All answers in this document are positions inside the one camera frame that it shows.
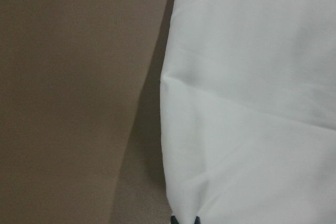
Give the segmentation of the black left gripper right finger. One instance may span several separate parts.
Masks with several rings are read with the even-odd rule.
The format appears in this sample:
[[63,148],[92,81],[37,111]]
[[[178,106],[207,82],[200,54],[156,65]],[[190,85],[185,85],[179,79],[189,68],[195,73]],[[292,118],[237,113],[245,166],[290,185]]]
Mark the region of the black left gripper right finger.
[[194,224],[201,224],[201,220],[200,220],[199,216],[196,216]]

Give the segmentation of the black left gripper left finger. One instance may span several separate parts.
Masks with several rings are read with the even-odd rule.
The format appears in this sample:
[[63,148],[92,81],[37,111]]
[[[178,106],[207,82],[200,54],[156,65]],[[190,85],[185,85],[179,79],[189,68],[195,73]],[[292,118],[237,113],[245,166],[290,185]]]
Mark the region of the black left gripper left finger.
[[170,218],[170,224],[180,224],[177,220],[176,216],[171,216]]

